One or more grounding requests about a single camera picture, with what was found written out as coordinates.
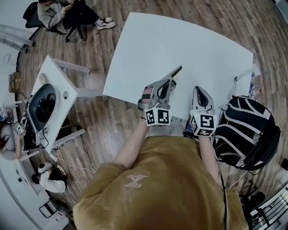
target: desk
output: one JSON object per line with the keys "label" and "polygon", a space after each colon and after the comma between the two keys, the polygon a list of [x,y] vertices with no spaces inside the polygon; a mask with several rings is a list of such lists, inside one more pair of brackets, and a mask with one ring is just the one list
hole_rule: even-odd
{"label": "desk", "polygon": [[[252,68],[253,54],[206,28],[178,19],[130,13],[115,50],[104,94],[137,104],[146,85],[181,65],[169,104],[172,115],[188,119],[193,88],[205,89],[216,114],[231,97],[234,78]],[[239,80],[234,95],[248,95],[251,72]]]}
{"label": "desk", "polygon": [[[72,105],[74,104],[77,97],[97,97],[103,95],[102,89],[88,89],[88,88],[77,88],[70,79],[66,76],[66,74],[62,71],[61,68],[68,68],[76,71],[81,71],[84,73],[90,73],[91,70],[86,67],[74,65],[68,62],[64,62],[61,60],[57,60],[47,56],[40,71],[38,77],[35,81],[32,95],[34,95],[37,90],[42,86],[39,80],[39,75],[44,73],[48,82],[54,85],[59,94],[59,105],[57,108],[57,112],[51,117],[51,121],[48,123],[47,130],[48,134],[46,138],[49,142],[47,147],[45,148],[48,154],[50,154],[51,158],[56,161],[55,156],[51,153],[52,149],[56,146],[60,146],[61,144],[76,138],[77,136],[82,135],[85,130],[79,130],[75,133],[72,133],[66,137],[63,137],[57,141],[56,137],[61,129],[61,126],[68,115]],[[68,93],[67,99],[64,99],[64,92]]]}

